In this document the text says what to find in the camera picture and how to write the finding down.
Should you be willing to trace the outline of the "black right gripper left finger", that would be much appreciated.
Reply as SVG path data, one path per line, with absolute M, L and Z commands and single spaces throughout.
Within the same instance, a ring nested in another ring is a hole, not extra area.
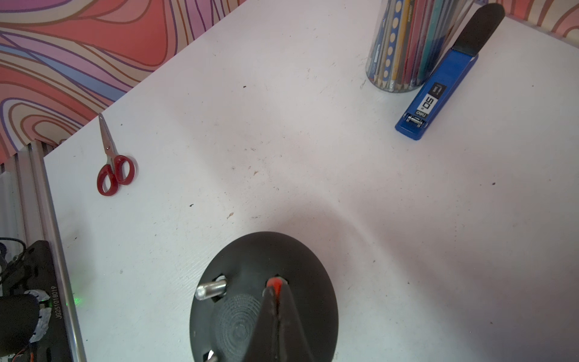
M 264 290 L 261 309 L 243 361 L 278 361 L 278 300 L 273 287 Z

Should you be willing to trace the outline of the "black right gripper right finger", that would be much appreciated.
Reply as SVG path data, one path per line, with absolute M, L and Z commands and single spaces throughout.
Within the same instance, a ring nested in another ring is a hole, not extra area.
M 277 360 L 283 362 L 314 361 L 288 284 L 277 293 Z

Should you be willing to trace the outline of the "red screw protection sleeve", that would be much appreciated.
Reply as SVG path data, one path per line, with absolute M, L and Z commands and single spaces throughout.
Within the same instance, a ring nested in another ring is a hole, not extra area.
M 273 289 L 274 296 L 275 296 L 276 300 L 279 300 L 279 296 L 280 296 L 280 292 L 281 292 L 283 284 L 284 284 L 284 280 L 278 276 L 272 277 L 272 278 L 267 280 L 266 286 L 267 286 L 267 288 Z

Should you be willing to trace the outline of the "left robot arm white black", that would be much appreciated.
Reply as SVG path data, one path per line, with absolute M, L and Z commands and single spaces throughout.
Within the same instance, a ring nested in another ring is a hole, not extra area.
M 34 242 L 1 272 L 1 356 L 73 360 L 48 241 Z

